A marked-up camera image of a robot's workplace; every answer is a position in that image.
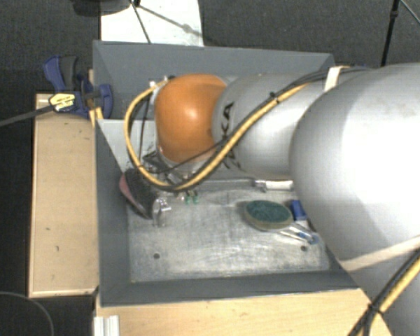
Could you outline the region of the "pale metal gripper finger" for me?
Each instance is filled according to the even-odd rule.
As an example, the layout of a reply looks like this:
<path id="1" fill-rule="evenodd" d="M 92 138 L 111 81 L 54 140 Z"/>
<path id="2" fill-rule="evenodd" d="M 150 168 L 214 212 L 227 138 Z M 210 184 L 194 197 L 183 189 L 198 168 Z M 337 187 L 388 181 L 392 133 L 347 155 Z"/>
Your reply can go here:
<path id="1" fill-rule="evenodd" d="M 167 214 L 172 210 L 166 197 L 158 197 L 153 204 L 153 224 L 158 228 L 166 225 Z"/>

